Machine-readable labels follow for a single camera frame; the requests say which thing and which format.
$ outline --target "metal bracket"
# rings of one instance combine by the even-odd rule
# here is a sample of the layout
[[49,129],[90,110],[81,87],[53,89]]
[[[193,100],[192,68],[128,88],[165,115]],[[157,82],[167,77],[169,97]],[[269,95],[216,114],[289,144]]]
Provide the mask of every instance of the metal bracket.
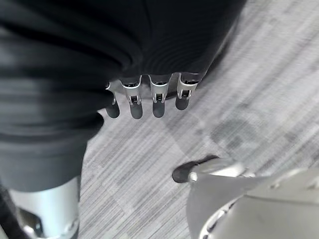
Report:
[[161,96],[161,102],[164,103],[168,92],[168,82],[165,84],[157,84],[152,81],[151,76],[149,76],[149,78],[151,82],[151,93],[154,103],[158,102],[158,95]]
[[140,105],[142,102],[141,91],[140,91],[141,81],[142,81],[142,76],[140,76],[140,81],[138,82],[136,86],[125,86],[122,84],[123,88],[125,89],[125,94],[131,106],[133,105],[134,101],[136,101],[138,105]]
[[196,89],[198,83],[194,83],[194,84],[186,84],[181,80],[181,73],[178,76],[178,83],[177,83],[177,97],[179,99],[182,99],[183,96],[183,92],[184,91],[188,91],[187,92],[187,96],[186,99],[188,100],[192,94],[192,92]]

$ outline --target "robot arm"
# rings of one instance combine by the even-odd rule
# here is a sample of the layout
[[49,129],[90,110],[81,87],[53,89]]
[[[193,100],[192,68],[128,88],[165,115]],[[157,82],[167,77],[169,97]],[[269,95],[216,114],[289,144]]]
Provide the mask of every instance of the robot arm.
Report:
[[119,114],[109,83],[122,81],[138,119],[140,75],[150,76],[161,117],[178,73],[185,109],[244,3],[0,0],[0,180],[30,238],[77,238],[83,156],[104,123],[97,111]]

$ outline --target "robotic hand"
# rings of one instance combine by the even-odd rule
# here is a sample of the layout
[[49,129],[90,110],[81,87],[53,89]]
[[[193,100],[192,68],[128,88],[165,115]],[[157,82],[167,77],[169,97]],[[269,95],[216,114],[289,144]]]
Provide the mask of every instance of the robotic hand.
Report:
[[319,169],[270,177],[228,159],[188,163],[173,173],[188,181],[187,222],[192,239],[312,239],[318,236]]
[[154,115],[179,75],[183,110],[223,48],[245,0],[0,0],[0,181],[31,239],[76,239],[83,156],[116,118],[120,79],[142,117],[141,75]]

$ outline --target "black sleeve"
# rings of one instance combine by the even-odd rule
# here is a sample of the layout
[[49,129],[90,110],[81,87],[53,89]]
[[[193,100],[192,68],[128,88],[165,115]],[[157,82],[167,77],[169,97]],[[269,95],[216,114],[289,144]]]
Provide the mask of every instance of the black sleeve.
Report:
[[80,175],[87,141],[103,124],[97,110],[113,99],[105,85],[141,58],[147,35],[130,28],[144,16],[127,28],[110,12],[124,8],[88,2],[0,0],[0,179],[7,188],[40,191]]

